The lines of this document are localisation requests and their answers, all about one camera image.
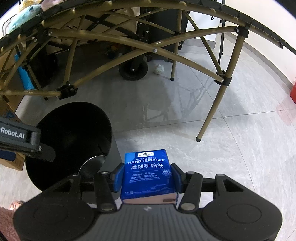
light blue plush toy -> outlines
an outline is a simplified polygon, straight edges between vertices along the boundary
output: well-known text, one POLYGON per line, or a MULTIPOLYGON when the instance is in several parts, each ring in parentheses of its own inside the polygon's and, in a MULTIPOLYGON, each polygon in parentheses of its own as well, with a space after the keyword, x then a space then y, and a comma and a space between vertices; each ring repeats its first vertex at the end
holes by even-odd
POLYGON ((8 27, 7 33, 11 33, 16 28, 20 27, 22 24, 30 20, 31 18, 35 17, 39 14, 41 5, 32 5, 27 8, 25 8, 23 11, 21 11, 18 15, 15 15, 8 27))

red object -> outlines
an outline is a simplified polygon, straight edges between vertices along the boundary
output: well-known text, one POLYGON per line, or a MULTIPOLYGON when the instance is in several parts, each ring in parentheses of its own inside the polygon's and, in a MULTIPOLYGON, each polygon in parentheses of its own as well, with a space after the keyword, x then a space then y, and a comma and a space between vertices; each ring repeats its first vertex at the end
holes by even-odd
POLYGON ((294 103, 296 104, 296 83, 294 84, 290 96, 292 98, 292 100, 294 101, 294 103))

handkerchief paper package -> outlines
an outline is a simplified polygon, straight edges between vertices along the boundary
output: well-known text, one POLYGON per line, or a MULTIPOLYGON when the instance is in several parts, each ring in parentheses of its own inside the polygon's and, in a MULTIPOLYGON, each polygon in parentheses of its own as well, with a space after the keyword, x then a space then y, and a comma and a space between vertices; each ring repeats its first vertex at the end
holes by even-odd
POLYGON ((121 200, 129 204, 176 204, 170 163, 164 149, 125 155, 121 200))

blue tissue pack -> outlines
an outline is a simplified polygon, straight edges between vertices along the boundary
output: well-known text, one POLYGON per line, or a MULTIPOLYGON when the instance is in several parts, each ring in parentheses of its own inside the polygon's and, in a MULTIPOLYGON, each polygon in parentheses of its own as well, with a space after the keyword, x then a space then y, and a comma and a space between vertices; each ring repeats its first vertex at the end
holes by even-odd
POLYGON ((121 191, 123 201, 171 193, 176 193, 176 189, 164 149, 126 153, 121 191))

white logo label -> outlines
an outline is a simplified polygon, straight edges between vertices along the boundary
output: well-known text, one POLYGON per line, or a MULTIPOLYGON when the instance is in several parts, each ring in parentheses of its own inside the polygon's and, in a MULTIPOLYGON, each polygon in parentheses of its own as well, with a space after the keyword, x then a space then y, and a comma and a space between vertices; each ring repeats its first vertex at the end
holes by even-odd
POLYGON ((22 138, 22 139, 25 138, 24 133, 18 133, 17 131, 11 131, 9 129, 5 129, 4 127, 1 127, 0 133, 4 133, 6 135, 17 137, 17 138, 22 138))
POLYGON ((154 152, 153 151, 145 151, 145 152, 141 152, 141 153, 138 153, 138 157, 147 157, 147 156, 153 156, 154 155, 154 152))

